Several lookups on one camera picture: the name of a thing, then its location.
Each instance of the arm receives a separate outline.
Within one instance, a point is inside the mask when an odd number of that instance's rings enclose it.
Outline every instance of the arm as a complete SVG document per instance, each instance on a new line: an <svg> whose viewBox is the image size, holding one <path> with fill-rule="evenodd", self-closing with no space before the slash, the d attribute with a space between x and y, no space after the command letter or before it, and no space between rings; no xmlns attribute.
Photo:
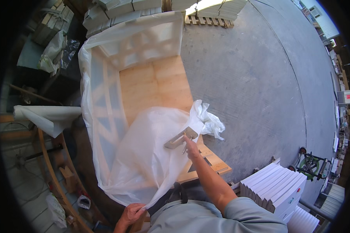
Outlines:
<svg viewBox="0 0 350 233"><path fill-rule="evenodd" d="M115 225L113 233L125 233L127 228L134 224L140 216L145 212L145 209L141 209L145 206L142 203L129 204L122 213L121 218Z"/></svg>
<svg viewBox="0 0 350 233"><path fill-rule="evenodd" d="M200 183L216 208L224 215L227 204L237 198L231 187L218 175L201 156L197 144L184 136L187 143L188 158L192 161Z"/></svg>

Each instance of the wheel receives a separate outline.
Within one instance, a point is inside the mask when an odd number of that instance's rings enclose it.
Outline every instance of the wheel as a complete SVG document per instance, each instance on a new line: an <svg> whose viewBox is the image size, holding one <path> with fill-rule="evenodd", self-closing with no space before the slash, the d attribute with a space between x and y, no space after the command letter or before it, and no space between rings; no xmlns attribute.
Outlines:
<svg viewBox="0 0 350 233"><path fill-rule="evenodd" d="M302 154L305 154L307 151L306 151L306 148L305 147L301 147L299 149L299 153L302 153Z"/></svg>
<svg viewBox="0 0 350 233"><path fill-rule="evenodd" d="M293 165L289 165L288 169L291 171L296 171L296 168Z"/></svg>

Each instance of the person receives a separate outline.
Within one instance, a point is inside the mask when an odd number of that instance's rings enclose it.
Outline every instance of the person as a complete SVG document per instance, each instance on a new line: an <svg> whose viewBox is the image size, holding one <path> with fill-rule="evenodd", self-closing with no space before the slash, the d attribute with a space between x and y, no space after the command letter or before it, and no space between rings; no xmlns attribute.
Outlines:
<svg viewBox="0 0 350 233"><path fill-rule="evenodd" d="M151 214L148 233L288 232L286 224L273 213L258 206L250 198L237 197L201 156L196 143L186 136L184 140L187 143L188 158L192 161L208 198L196 195L196 198L184 200L184 196L189 192L185 192L178 184L180 199L171 201L175 194L172 191L169 198L168 195L164 195L148 209ZM168 200L162 203L162 199L167 198ZM142 203L128 205L114 233L125 232L128 226L135 223L145 212L144 206Z"/></svg>

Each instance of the window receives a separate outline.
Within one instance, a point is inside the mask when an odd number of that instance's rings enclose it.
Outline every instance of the window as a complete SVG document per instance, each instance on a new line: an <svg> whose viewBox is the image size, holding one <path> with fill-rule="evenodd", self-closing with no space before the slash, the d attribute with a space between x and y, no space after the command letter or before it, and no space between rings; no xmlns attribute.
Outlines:
<svg viewBox="0 0 350 233"><path fill-rule="evenodd" d="M316 6L310 7L310 8L309 8L309 11L311 12L311 14L312 14L315 18L317 18L317 17L319 17L319 16L322 15L321 12L319 11L319 9L318 9Z"/></svg>

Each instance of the hand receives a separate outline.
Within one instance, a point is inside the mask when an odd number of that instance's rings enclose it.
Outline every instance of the hand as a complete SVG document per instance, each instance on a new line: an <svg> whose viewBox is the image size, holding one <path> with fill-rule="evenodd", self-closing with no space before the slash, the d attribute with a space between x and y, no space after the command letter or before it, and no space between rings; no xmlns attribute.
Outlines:
<svg viewBox="0 0 350 233"><path fill-rule="evenodd" d="M118 223L120 226L127 228L129 225L134 224L146 209L141 209L145 206L143 203L129 204L122 213Z"/></svg>
<svg viewBox="0 0 350 233"><path fill-rule="evenodd" d="M188 158L190 160L195 159L199 156L201 156L198 148L197 148L197 144L196 142L192 141L191 139L189 139L187 136L183 136L185 142L187 143L187 153L188 153Z"/></svg>

